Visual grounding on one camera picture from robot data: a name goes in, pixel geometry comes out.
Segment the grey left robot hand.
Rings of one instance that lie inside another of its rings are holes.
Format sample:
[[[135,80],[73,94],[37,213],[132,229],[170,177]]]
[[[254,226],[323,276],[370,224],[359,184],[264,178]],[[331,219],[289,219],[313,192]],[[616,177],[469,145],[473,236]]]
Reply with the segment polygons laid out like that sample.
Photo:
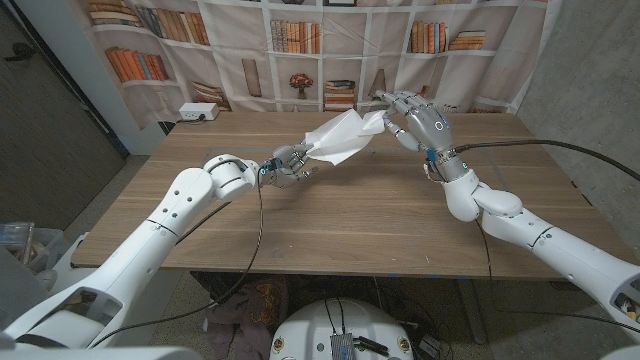
[[[319,170],[318,167],[302,170],[309,159],[307,151],[310,149],[311,145],[305,143],[277,148],[272,157],[260,167],[260,185],[287,188],[314,175]]]

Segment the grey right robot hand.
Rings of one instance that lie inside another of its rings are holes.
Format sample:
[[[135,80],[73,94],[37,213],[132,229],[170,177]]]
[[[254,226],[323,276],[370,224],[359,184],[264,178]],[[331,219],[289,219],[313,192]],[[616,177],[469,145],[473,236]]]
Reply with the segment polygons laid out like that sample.
[[[456,156],[450,125],[433,103],[409,91],[377,90],[376,96],[389,104],[383,115],[384,125],[406,149],[425,151],[434,163],[445,163]]]

